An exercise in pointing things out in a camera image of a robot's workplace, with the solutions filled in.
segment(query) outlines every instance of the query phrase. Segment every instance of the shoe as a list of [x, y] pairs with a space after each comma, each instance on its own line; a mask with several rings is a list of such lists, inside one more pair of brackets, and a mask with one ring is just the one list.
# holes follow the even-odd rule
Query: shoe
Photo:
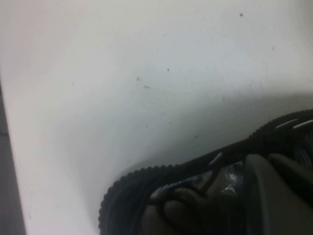
[[123, 176], [101, 203], [100, 234], [246, 234], [246, 158], [273, 153], [312, 168], [313, 110], [277, 118], [245, 140], [184, 164]]

